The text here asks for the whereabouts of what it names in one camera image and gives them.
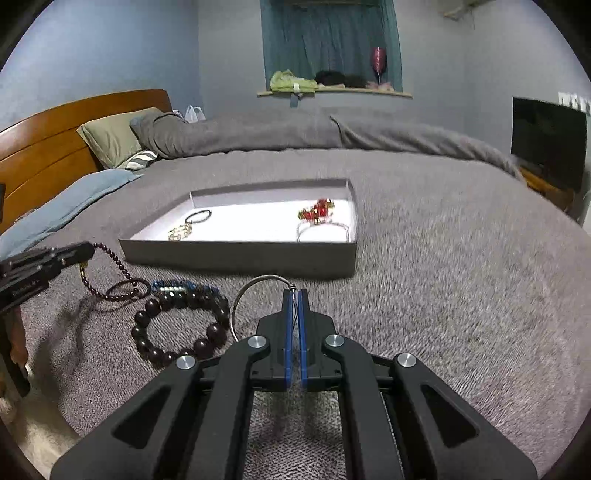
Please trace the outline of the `person's left hand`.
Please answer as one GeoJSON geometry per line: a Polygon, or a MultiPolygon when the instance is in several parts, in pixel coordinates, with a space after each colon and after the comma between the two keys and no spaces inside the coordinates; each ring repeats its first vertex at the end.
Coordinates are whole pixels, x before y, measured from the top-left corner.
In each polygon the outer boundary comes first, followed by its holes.
{"type": "Polygon", "coordinates": [[[30,392],[26,364],[28,351],[21,309],[15,307],[1,315],[1,356],[9,378],[21,397],[30,392]]]}

